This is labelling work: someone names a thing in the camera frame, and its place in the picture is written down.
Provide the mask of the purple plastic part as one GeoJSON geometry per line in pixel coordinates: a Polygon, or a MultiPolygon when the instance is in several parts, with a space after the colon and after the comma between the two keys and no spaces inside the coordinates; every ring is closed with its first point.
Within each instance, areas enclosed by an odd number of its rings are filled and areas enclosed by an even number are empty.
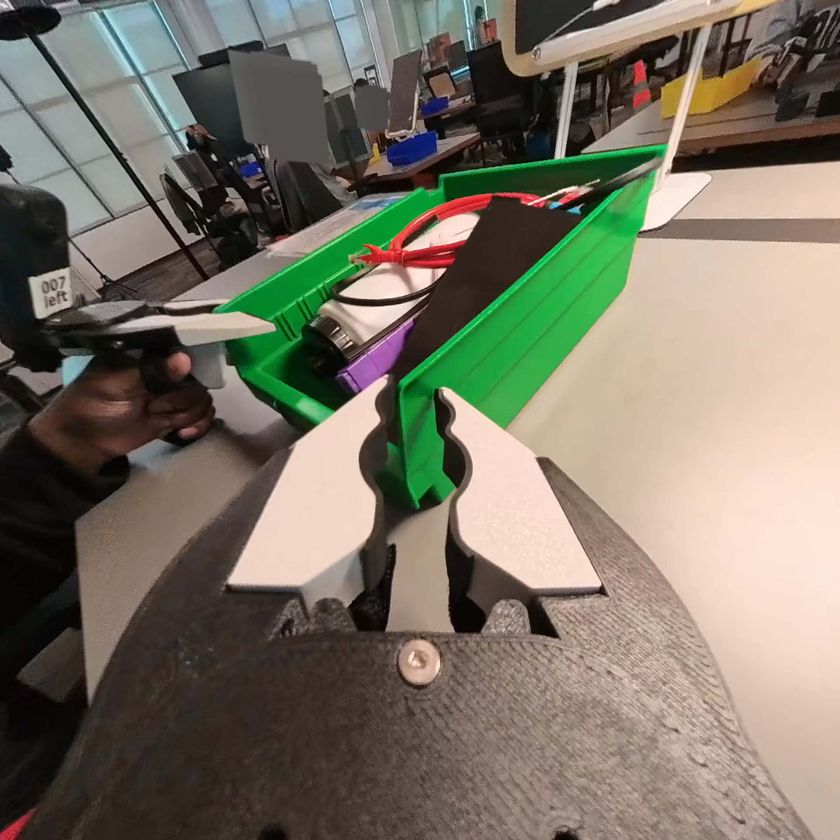
{"type": "Polygon", "coordinates": [[[349,395],[355,395],[387,375],[403,352],[416,320],[417,316],[408,318],[367,343],[334,376],[339,388],[349,395]]]}

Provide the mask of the yellow storage bin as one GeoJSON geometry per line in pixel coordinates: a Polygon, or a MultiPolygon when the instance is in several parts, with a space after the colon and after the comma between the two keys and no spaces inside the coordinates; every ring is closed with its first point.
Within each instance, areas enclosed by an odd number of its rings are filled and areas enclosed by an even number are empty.
{"type": "MultiPolygon", "coordinates": [[[[713,112],[739,98],[751,88],[759,75],[761,62],[761,58],[753,58],[750,62],[728,70],[721,77],[704,78],[701,72],[689,105],[689,115],[713,112]]],[[[662,87],[659,100],[662,120],[671,119],[676,115],[686,79],[687,74],[662,87]]]]}

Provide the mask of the black sheet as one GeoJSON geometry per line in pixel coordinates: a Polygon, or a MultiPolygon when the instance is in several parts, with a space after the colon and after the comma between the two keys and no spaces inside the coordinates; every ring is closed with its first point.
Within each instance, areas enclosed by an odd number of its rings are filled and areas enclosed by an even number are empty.
{"type": "Polygon", "coordinates": [[[581,222],[561,207],[496,196],[416,317],[391,368],[399,381],[479,316],[581,222]]]}

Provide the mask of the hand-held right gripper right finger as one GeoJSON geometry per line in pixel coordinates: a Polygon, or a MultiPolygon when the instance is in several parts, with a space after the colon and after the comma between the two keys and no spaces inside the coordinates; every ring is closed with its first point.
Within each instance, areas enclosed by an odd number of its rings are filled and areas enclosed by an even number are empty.
{"type": "Polygon", "coordinates": [[[602,581],[537,456],[450,388],[436,393],[444,472],[455,486],[448,544],[475,604],[593,595],[602,581]]]}

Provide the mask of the black office chair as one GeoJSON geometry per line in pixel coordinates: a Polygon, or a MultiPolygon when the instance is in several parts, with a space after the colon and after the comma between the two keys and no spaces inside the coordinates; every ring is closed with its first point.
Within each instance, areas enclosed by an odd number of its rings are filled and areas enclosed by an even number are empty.
{"type": "Polygon", "coordinates": [[[539,79],[519,77],[508,67],[501,43],[467,53],[482,160],[489,143],[507,161],[527,159],[527,135],[539,120],[539,79]]]}

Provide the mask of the clear bag of papers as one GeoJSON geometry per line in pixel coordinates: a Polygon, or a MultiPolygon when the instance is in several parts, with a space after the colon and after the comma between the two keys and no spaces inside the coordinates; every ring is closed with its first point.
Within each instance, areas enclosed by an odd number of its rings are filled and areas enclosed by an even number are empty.
{"type": "Polygon", "coordinates": [[[264,248],[262,254],[302,258],[346,234],[382,210],[402,201],[407,195],[408,192],[385,192],[364,196],[291,236],[279,238],[264,248]]]}

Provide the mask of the green plastic bin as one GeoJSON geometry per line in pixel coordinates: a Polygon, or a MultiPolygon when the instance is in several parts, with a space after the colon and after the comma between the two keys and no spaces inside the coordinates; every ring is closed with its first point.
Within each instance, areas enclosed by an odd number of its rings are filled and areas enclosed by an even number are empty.
{"type": "MultiPolygon", "coordinates": [[[[317,374],[302,328],[332,286],[353,272],[350,257],[366,245],[384,246],[437,206],[484,193],[544,196],[593,180],[603,184],[649,161],[664,145],[649,145],[540,163],[443,175],[433,191],[416,189],[255,287],[218,308],[276,324],[276,331],[228,344],[248,389],[288,422],[308,431],[349,401],[333,378],[317,374]]],[[[399,508],[442,501],[453,484],[443,469],[434,392],[456,391],[505,427],[603,315],[627,283],[655,175],[623,186],[588,206],[577,227],[479,316],[395,386],[387,461],[376,477],[399,508]]]]}

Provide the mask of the chair with dark jacket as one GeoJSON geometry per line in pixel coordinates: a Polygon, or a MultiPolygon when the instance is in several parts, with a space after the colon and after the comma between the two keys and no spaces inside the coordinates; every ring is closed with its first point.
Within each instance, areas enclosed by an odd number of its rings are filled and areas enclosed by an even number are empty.
{"type": "Polygon", "coordinates": [[[221,270],[258,253],[253,219],[247,210],[234,205],[224,187],[199,191],[194,198],[168,171],[160,175],[160,182],[175,217],[189,234],[205,238],[221,270]]]}

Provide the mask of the black disc-top floor stand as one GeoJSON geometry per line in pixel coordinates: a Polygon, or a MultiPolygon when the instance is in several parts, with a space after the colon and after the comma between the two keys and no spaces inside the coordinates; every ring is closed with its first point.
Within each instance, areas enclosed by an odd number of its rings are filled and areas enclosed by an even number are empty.
{"type": "Polygon", "coordinates": [[[70,99],[75,102],[90,126],[95,130],[99,138],[108,148],[115,161],[120,165],[131,183],[141,194],[150,210],[159,219],[167,234],[173,239],[177,248],[186,257],[201,280],[209,280],[209,275],[194,255],[191,247],[178,234],[169,218],[162,211],[158,201],[146,188],[137,172],[132,168],[129,160],[121,152],[118,145],[96,114],[89,108],[84,97],[72,83],[66,72],[60,66],[58,60],[51,54],[42,35],[56,29],[61,23],[61,15],[58,9],[47,2],[1,2],[1,39],[6,42],[28,40],[32,43],[37,52],[44,59],[56,78],[65,89],[70,99]]]}

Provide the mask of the black monitor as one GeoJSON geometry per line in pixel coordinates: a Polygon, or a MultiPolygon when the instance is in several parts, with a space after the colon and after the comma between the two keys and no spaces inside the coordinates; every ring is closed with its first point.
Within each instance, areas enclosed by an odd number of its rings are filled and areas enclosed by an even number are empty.
{"type": "Polygon", "coordinates": [[[172,76],[194,123],[202,125],[215,138],[217,154],[229,161],[246,157],[254,150],[243,134],[229,60],[231,53],[240,52],[291,55],[285,43],[266,48],[259,41],[249,41],[201,55],[198,68],[172,76]]]}

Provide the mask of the person's left hand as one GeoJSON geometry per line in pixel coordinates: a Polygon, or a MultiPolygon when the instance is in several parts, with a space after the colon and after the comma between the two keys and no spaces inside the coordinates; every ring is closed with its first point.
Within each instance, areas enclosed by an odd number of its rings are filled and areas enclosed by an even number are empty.
{"type": "Polygon", "coordinates": [[[150,363],[168,381],[164,393],[146,389],[140,362],[94,360],[28,422],[30,436],[86,476],[169,434],[187,441],[203,436],[214,423],[215,407],[203,385],[187,381],[190,357],[174,352],[150,363]]]}

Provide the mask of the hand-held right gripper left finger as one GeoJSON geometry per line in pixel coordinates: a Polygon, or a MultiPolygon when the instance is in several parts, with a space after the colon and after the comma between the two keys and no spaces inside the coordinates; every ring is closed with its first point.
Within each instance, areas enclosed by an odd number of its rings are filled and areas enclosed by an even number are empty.
{"type": "Polygon", "coordinates": [[[290,449],[227,578],[233,592],[297,595],[345,606],[385,574],[384,502],[375,477],[387,460],[394,379],[384,375],[290,449]]]}

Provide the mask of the small cream-framed board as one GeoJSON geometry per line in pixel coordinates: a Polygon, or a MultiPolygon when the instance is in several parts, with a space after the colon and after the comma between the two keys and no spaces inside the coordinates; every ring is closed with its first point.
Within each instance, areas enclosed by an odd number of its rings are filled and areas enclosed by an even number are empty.
{"type": "Polygon", "coordinates": [[[417,131],[419,81],[424,52],[416,49],[394,59],[385,136],[404,140],[417,131]]]}

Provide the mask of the white cylinder with black cap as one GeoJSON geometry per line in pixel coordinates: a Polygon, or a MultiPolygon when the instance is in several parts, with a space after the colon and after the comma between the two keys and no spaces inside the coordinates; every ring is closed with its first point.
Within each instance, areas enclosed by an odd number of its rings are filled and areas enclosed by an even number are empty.
{"type": "Polygon", "coordinates": [[[416,316],[446,271],[445,252],[419,258],[419,265],[384,262],[365,266],[338,283],[316,316],[301,330],[314,371],[336,375],[363,347],[416,316]]]}

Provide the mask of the wooden desk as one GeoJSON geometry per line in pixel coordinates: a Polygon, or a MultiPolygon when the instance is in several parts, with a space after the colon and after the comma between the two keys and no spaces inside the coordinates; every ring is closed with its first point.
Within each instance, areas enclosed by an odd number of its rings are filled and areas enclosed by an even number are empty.
{"type": "Polygon", "coordinates": [[[406,165],[394,165],[384,154],[373,161],[356,183],[359,195],[433,188],[441,174],[456,168],[464,153],[480,146],[480,133],[462,133],[437,141],[433,154],[406,165]]]}

